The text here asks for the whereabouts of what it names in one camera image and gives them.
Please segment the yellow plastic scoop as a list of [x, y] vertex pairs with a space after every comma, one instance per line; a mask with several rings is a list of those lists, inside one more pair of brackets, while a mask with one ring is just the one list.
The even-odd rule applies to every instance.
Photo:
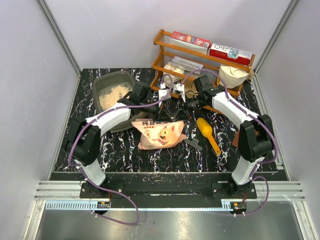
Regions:
[[214, 137], [213, 137], [213, 129], [212, 127], [206, 122], [204, 118], [198, 118], [196, 121], [196, 124], [198, 126], [198, 129], [200, 130], [201, 134], [208, 139], [211, 147], [213, 148], [213, 151], [217, 156], [219, 156], [222, 152], [216, 143]]

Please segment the black bag clip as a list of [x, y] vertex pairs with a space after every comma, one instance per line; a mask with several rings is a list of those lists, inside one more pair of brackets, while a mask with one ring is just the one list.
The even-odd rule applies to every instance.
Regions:
[[188, 145], [192, 146], [193, 148], [202, 151], [202, 147], [199, 145], [199, 140], [196, 138], [193, 138], [192, 140], [185, 139], [184, 140]]

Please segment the pink cat litter bag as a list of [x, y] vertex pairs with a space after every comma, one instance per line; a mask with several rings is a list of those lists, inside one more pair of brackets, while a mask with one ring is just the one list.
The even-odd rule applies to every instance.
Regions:
[[183, 134], [185, 123], [183, 121], [165, 122], [152, 119], [138, 119], [132, 126], [140, 133], [140, 150], [156, 150], [173, 148], [187, 138]]

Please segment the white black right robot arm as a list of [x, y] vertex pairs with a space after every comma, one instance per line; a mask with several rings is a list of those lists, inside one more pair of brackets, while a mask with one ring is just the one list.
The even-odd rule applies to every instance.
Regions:
[[193, 98], [186, 97], [183, 84], [173, 86], [173, 92], [182, 97], [186, 109], [195, 111], [210, 106], [238, 129], [240, 158], [222, 192], [239, 198], [249, 188], [258, 165], [276, 149], [272, 120], [266, 114], [258, 115], [241, 105], [223, 86], [214, 87], [206, 75], [196, 78], [193, 83], [198, 92]]

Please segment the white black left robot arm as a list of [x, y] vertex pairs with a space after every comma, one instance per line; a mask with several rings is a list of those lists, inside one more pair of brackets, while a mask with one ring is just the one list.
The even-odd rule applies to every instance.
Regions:
[[137, 83], [112, 107], [97, 115], [77, 121], [71, 126], [69, 139], [65, 145], [68, 165], [81, 170], [85, 181], [91, 185], [91, 192], [96, 197], [106, 196], [109, 190], [106, 174], [98, 161], [101, 137], [113, 127], [129, 120], [133, 110], [151, 114], [158, 113], [159, 104], [168, 99], [172, 89], [172, 83], [169, 88], [160, 89], [158, 100], [150, 102], [151, 88], [144, 83]]

